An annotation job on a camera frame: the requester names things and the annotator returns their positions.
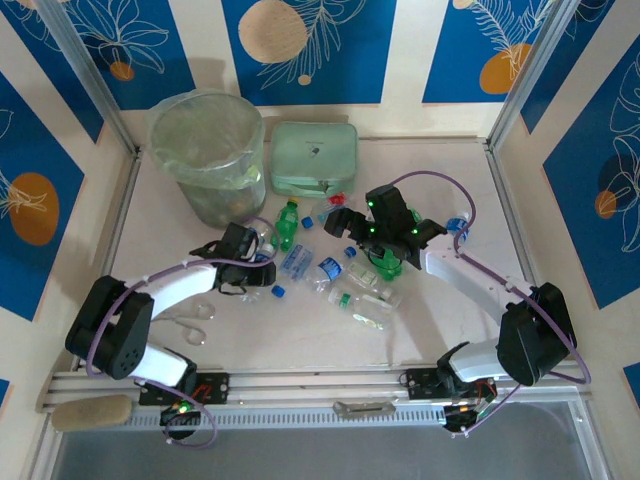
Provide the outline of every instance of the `robotic arm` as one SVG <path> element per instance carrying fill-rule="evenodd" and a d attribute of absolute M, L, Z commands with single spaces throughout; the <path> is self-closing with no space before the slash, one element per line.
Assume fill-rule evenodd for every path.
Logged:
<path fill-rule="evenodd" d="M 192 295 L 214 289 L 230 294 L 223 290 L 227 285 L 240 289 L 271 285 L 276 276 L 273 262 L 258 267 L 207 262 L 215 259 L 248 262 L 257 240 L 253 230 L 231 223 L 220 241 L 190 252 L 194 258 L 203 259 L 201 265 L 189 269 L 176 267 L 132 292 L 114 312 L 120 315 L 118 322 L 107 324 L 97 344 L 93 365 L 116 380 L 143 378 L 190 395 L 195 388 L 196 365 L 171 350 L 147 343 L 151 321 Z M 129 287 L 111 276 L 94 283 L 67 335 L 65 348 L 69 352 L 88 359 L 100 324 Z"/>
<path fill-rule="evenodd" d="M 539 288 L 527 282 L 499 275 L 468 253 L 459 254 L 454 237 L 431 220 L 413 218 L 402 195 L 385 185 L 366 195 L 373 221 L 364 214 L 343 208 L 332 212 L 325 230 L 349 238 L 373 255 L 384 249 L 435 275 L 474 300 L 500 326 L 500 336 L 478 344 L 462 343 L 438 362 L 438 381 L 453 396 L 472 388 L 476 380 L 507 374 L 522 385 L 533 385 L 569 353 L 536 309 L 516 292 L 525 292 L 570 339 L 575 337 L 562 293 L 546 283 Z M 505 284 L 496 278 L 507 280 Z"/>

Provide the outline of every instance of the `beige sponge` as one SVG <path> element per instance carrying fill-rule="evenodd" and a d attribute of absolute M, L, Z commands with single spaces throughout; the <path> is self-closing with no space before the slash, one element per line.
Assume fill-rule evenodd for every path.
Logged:
<path fill-rule="evenodd" d="M 79 432 L 122 425 L 131 417 L 133 405 L 126 395 L 87 398 L 56 407 L 51 424 L 59 432 Z"/>

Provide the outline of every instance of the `clear plastic bottle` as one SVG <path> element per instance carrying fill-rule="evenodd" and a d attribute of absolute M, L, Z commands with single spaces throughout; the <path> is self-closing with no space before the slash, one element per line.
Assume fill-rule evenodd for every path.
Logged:
<path fill-rule="evenodd" d="M 309 217 L 319 225 L 324 225 L 331 212 L 339 208 L 348 206 L 349 199 L 345 193 L 337 193 L 327 198 L 323 198 L 311 208 Z"/>
<path fill-rule="evenodd" d="M 301 223 L 305 231 L 313 227 L 313 221 L 310 218 L 303 218 Z M 304 242 L 304 236 L 302 235 L 298 235 L 298 240 L 301 237 Z M 296 243 L 280 264 L 277 283 L 271 289 L 271 293 L 278 298 L 284 297 L 287 289 L 292 288 L 304 277 L 313 260 L 313 251 L 314 249 L 311 245 L 302 242 Z"/>
<path fill-rule="evenodd" d="M 336 255 L 325 258 L 310 269 L 304 276 L 305 282 L 316 292 L 321 292 L 351 265 L 356 256 L 356 249 L 347 247 Z"/>
<path fill-rule="evenodd" d="M 260 249 L 256 252 L 253 257 L 253 261 L 255 263 L 264 262 L 265 260 L 269 260 L 276 253 L 276 249 L 270 243 L 263 243 Z M 262 294 L 264 287 L 249 287 L 246 292 L 240 297 L 244 303 L 253 305 L 260 301 L 260 296 Z"/>
<path fill-rule="evenodd" d="M 402 301 L 402 295 L 398 293 L 382 277 L 369 270 L 358 262 L 352 262 L 344 273 L 344 278 L 349 283 L 359 287 L 370 295 L 384 300 L 392 307 L 396 308 Z"/>
<path fill-rule="evenodd" d="M 388 328 L 393 318 L 394 308 L 387 302 L 366 293 L 358 294 L 345 287 L 343 282 L 331 288 L 328 300 L 348 311 L 359 322 L 378 330 Z"/>
<path fill-rule="evenodd" d="M 247 228 L 256 232 L 256 235 L 258 236 L 258 247 L 256 251 L 260 250 L 271 233 L 271 229 L 266 223 L 259 220 L 251 222 Z"/>
<path fill-rule="evenodd" d="M 461 212 L 455 217 L 450 218 L 449 220 L 447 220 L 447 232 L 455 237 L 460 230 L 467 226 L 467 224 L 469 223 L 469 218 L 471 218 L 471 215 L 469 215 L 467 212 Z M 467 238 L 469 238 L 469 230 L 460 235 L 458 242 L 460 244 L 463 244 L 467 241 Z"/>

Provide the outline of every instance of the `green trash bin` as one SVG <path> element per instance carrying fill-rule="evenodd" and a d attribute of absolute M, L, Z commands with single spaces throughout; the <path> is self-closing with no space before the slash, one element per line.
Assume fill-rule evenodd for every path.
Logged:
<path fill-rule="evenodd" d="M 264 121 L 251 103 L 193 90 L 163 100 L 147 120 L 151 158 L 202 222 L 224 228 L 262 210 Z"/>

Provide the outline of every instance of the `green plastic box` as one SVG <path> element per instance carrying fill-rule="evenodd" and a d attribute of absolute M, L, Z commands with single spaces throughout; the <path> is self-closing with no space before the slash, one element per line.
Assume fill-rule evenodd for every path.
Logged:
<path fill-rule="evenodd" d="M 282 122 L 271 135 L 271 183 L 281 195 L 352 193 L 357 163 L 358 131 L 349 123 Z"/>

